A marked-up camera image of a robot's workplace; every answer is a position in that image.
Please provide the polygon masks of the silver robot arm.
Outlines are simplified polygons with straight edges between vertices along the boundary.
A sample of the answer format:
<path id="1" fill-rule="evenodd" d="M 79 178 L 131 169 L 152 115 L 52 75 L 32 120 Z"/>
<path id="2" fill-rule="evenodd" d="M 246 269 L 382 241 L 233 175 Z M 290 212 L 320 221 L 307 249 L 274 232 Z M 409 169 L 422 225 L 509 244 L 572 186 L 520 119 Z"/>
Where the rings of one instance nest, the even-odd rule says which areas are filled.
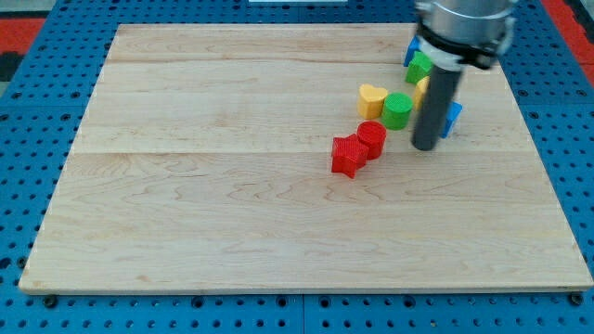
<path id="1" fill-rule="evenodd" d="M 416 36 L 433 63 L 411 144 L 434 149 L 468 66 L 490 69 L 510 47 L 516 0 L 417 0 Z"/>

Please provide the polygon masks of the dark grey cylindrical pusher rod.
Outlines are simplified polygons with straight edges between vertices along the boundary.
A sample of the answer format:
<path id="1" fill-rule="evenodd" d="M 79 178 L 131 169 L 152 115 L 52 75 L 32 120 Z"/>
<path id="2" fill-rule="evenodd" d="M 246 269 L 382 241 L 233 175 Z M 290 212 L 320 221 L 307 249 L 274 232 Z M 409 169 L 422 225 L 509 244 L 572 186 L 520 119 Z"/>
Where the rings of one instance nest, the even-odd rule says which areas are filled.
<path id="1" fill-rule="evenodd" d="M 449 71 L 433 66 L 411 136 L 411 144 L 414 148 L 431 151 L 436 147 L 446 125 L 446 116 L 461 76 L 462 71 Z"/>

